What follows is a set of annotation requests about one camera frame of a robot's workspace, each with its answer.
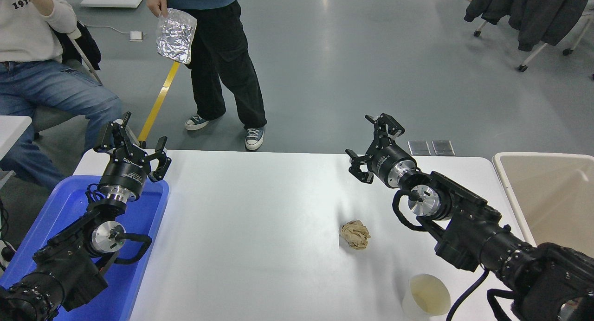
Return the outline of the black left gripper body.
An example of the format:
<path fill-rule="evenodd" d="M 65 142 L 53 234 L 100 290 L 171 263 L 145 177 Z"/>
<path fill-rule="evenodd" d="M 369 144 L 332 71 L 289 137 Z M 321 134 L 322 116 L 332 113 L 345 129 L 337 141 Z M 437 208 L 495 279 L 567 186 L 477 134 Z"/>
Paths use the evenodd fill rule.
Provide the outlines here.
<path fill-rule="evenodd" d="M 125 148 L 113 150 L 110 162 L 98 183 L 100 192 L 108 194 L 110 186 L 118 186 L 133 195 L 140 195 L 150 172 L 146 157 L 146 152 L 140 148 L 134 148 L 131 153 Z"/>

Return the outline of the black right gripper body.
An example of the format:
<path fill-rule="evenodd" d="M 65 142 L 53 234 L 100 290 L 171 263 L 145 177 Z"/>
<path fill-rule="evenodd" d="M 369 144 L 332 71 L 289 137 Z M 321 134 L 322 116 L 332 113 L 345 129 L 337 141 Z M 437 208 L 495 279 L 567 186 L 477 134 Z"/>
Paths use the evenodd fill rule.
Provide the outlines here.
<path fill-rule="evenodd" d="M 386 146 L 370 145 L 367 156 L 370 157 L 367 160 L 368 184 L 377 176 L 388 188 L 400 188 L 404 175 L 414 171 L 414 159 L 395 143 Z"/>

